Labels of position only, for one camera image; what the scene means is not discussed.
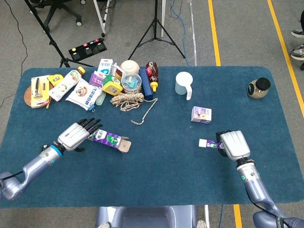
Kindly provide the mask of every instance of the snack bag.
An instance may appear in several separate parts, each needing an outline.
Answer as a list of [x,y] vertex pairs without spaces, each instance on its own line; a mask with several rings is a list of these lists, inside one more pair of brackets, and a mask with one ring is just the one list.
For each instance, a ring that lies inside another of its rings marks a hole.
[[67,97],[66,101],[73,102],[86,110],[92,110],[97,97],[102,89],[88,84],[84,79],[79,79],[75,89]]

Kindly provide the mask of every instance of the table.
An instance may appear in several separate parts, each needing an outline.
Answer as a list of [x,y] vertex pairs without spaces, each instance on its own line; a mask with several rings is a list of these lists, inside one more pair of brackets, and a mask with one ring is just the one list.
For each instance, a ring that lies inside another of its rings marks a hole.
[[[83,78],[88,81],[95,69],[86,68]],[[94,113],[65,101],[67,95],[58,103],[52,102],[48,110],[31,109],[24,103],[23,94],[31,77],[65,75],[69,70],[34,68],[23,74],[0,147],[0,172],[18,172],[38,155],[41,145],[52,143],[81,118],[101,118],[103,129],[128,136],[131,148],[128,154],[122,154],[85,141],[84,152],[66,152],[21,198],[3,201],[2,207],[249,203],[236,164],[214,149],[198,147],[199,138],[215,140],[215,133],[222,130],[243,132],[251,158],[276,203],[304,198],[303,176],[273,78],[266,68],[159,67],[158,102],[141,126],[130,120],[140,121],[150,103],[121,112],[107,96]],[[193,76],[189,101],[174,91],[175,76],[180,71]],[[246,87],[260,76],[267,77],[272,87],[266,97],[254,100],[247,96]],[[191,122],[193,106],[211,108],[211,123]]]

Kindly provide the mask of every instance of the black control panel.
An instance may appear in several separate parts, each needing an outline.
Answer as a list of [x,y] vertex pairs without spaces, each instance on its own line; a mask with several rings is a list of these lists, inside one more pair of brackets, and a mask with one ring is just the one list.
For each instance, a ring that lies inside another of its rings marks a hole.
[[70,49],[69,53],[74,61],[83,60],[102,51],[106,51],[106,47],[103,41],[103,38],[95,39],[93,41]]

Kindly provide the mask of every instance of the blue ring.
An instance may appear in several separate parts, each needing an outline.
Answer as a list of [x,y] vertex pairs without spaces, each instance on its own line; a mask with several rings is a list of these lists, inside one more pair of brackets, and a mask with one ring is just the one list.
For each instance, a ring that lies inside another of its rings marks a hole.
[[56,146],[51,145],[50,147],[53,148],[59,154],[60,157],[62,157],[62,153],[57,149]]

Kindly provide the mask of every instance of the silver robotic hand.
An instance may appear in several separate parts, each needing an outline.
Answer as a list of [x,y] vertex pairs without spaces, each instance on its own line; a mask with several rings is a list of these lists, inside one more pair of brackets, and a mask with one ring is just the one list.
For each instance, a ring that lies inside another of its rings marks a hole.
[[[100,119],[82,119],[72,124],[64,132],[62,132],[57,141],[53,145],[47,147],[36,158],[23,167],[23,171],[12,175],[10,172],[0,174],[0,201],[2,195],[8,200],[17,199],[44,170],[54,164],[63,156],[65,150],[72,151],[95,130],[102,126],[96,125]],[[16,175],[24,173],[25,179],[21,182]]]
[[237,162],[237,171],[244,182],[250,201],[262,209],[253,215],[256,228],[304,228],[303,219],[286,218],[284,212],[271,199],[254,161],[249,159],[250,149],[243,133],[241,131],[219,132],[216,138],[224,145],[224,149],[219,150],[220,154]]

